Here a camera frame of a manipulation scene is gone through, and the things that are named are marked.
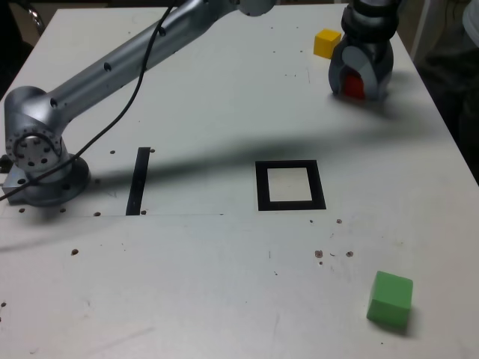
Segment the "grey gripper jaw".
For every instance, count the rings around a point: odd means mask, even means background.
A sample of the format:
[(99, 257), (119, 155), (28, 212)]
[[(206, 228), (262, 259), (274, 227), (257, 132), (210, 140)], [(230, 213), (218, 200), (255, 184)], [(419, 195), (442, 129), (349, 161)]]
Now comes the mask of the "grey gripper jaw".
[(344, 68), (344, 61), (342, 53), (346, 48), (347, 43), (341, 41), (333, 50), (332, 57), (329, 64), (329, 85), (333, 94), (339, 94), (343, 83), (342, 71)]
[(344, 64), (349, 74), (362, 81), (367, 101), (380, 101), (385, 97), (394, 65), (389, 40), (348, 45), (344, 50)]

